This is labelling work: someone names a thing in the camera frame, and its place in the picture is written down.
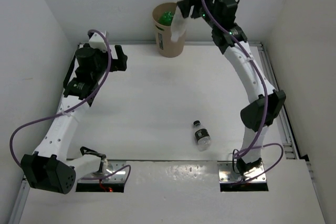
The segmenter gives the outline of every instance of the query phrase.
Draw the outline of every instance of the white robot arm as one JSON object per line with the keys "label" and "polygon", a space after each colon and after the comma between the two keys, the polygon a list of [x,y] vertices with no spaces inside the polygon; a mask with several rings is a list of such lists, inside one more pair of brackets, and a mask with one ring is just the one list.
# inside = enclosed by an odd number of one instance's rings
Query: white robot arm
{"label": "white robot arm", "polygon": [[[285,102],[286,95],[282,90],[276,91],[265,78],[261,68],[257,62],[254,61],[243,30],[234,22],[239,0],[204,1],[212,16],[227,33],[224,33],[207,15],[201,0],[181,0],[177,2],[175,12],[177,15],[174,16],[172,21],[172,41],[176,41],[178,36],[184,33],[186,20],[193,7],[190,17],[201,17],[209,24],[212,28],[212,38],[215,45],[232,64],[242,81],[249,101],[249,105],[240,112],[240,117],[245,125],[245,133],[243,144],[239,152],[244,154],[238,158],[237,168],[239,173],[243,175],[244,172],[260,165],[260,148],[251,148],[253,141],[257,136],[257,141],[253,146],[263,145],[268,126],[270,126],[273,120],[278,116]],[[246,50],[249,57],[242,51],[237,41]],[[260,78],[263,79],[267,91],[268,106],[266,108],[265,91]],[[266,109],[267,112],[266,119],[263,128],[259,130],[264,109]]]}
{"label": "white robot arm", "polygon": [[[58,113],[69,110],[84,99],[87,102],[73,111],[54,119],[49,131],[33,155],[24,155],[21,168],[32,188],[67,194],[76,181],[90,173],[104,173],[106,156],[82,147],[82,157],[67,160],[68,148],[78,123],[93,103],[89,98],[107,71],[108,54],[103,39],[96,33],[89,35],[89,43],[75,52],[64,80],[64,92]],[[118,59],[111,59],[113,71],[125,71],[127,56],[121,46],[115,46]]]}

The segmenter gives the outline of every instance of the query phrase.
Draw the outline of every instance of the white table surface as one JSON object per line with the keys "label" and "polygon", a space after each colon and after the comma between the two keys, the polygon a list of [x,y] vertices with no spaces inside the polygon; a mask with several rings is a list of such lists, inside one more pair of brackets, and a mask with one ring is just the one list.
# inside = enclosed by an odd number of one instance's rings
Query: white table surface
{"label": "white table surface", "polygon": [[[80,156],[79,148],[86,146],[109,159],[228,160],[241,147],[240,111],[248,105],[247,95],[216,46],[185,46],[176,58],[160,56],[155,45],[126,45],[123,51],[128,55],[126,72],[108,76],[77,128],[69,158]],[[252,52],[261,66],[257,48]],[[195,145],[195,120],[213,140],[207,151],[199,152]],[[285,139],[280,120],[275,120],[265,143]],[[271,147],[262,156],[275,160],[279,153]]]}
{"label": "white table surface", "polygon": [[281,161],[269,191],[238,193],[220,192],[216,162],[128,164],[124,193],[31,189],[20,224],[324,224],[304,160]]}
{"label": "white table surface", "polygon": [[[232,223],[323,224],[303,160],[282,160],[267,177],[269,191],[221,193],[217,164],[241,145],[240,110],[247,105],[233,67],[214,46],[186,46],[174,59],[153,45],[124,46],[126,72],[112,73],[80,123],[69,156],[84,145],[130,162],[124,193],[60,195],[31,189],[21,224]],[[259,61],[256,48],[252,49]],[[199,152],[192,123],[201,120],[213,144]],[[280,121],[265,142],[284,141]],[[262,151],[265,167],[279,150]]]}

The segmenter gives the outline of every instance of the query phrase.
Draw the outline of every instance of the metal bracket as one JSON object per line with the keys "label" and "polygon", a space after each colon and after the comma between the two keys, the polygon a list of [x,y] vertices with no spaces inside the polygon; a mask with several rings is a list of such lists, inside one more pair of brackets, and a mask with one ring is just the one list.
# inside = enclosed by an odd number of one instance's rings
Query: metal bracket
{"label": "metal bracket", "polygon": [[259,167],[255,167],[241,176],[235,173],[232,167],[232,162],[218,162],[219,184],[221,191],[268,191],[267,178],[265,174],[244,183],[244,180],[258,176],[264,172],[264,165],[261,163]]}
{"label": "metal bracket", "polygon": [[[107,163],[107,167],[105,169],[105,173],[104,175],[109,175],[111,173],[113,173],[114,171],[120,169],[121,167],[125,166],[126,161],[112,161],[112,160],[108,160]],[[102,177],[104,176],[102,174],[88,174],[85,177],[92,177],[94,178],[95,176],[97,177]],[[126,175],[127,175],[127,170],[122,170],[120,172],[118,172],[117,174],[113,175],[112,177],[106,178],[102,181],[103,184],[124,184],[125,179],[126,179]],[[99,181],[98,180],[83,180],[83,179],[79,179],[78,183],[81,184],[98,184]]]}

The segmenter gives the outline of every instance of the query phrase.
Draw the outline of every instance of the bottle label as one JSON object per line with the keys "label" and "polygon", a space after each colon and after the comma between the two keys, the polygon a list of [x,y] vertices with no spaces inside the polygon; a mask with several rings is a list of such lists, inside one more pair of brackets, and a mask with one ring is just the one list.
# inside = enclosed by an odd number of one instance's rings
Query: bottle label
{"label": "bottle label", "polygon": [[195,138],[197,141],[201,138],[204,138],[205,136],[209,136],[209,133],[206,129],[201,129],[195,132]]}

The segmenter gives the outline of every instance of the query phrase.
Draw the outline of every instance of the metal base plate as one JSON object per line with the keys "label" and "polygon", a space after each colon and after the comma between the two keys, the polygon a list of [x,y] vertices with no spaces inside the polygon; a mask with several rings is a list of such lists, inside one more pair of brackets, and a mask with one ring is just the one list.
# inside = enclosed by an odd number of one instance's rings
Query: metal base plate
{"label": "metal base plate", "polygon": [[[120,169],[121,167],[125,166],[126,161],[107,161],[107,168],[105,170],[104,175],[109,175],[114,171]],[[111,187],[113,192],[123,193],[125,179],[127,175],[127,169],[122,170],[115,175],[103,179],[102,185],[104,187]],[[102,177],[102,174],[88,174],[85,177]],[[99,180],[78,180],[76,191],[101,191],[101,187],[99,186]]]}
{"label": "metal base plate", "polygon": [[[243,176],[235,173],[232,167],[232,162],[218,162],[219,184],[221,191],[268,191],[266,174],[264,172],[264,165],[261,163],[259,167],[253,168],[246,172]],[[245,180],[258,176],[257,178],[244,183]]]}

